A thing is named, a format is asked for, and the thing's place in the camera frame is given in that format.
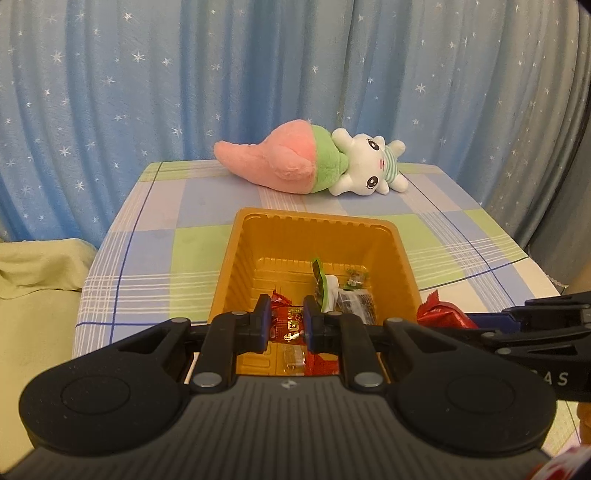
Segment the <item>right hand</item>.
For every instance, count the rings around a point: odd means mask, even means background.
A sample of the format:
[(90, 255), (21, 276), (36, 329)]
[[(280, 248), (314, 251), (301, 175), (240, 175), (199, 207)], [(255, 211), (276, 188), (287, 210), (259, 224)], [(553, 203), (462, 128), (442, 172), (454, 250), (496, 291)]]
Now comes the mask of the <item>right hand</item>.
[(584, 445), (591, 444), (591, 404), (580, 402), (577, 405), (577, 416), (580, 421), (580, 440)]

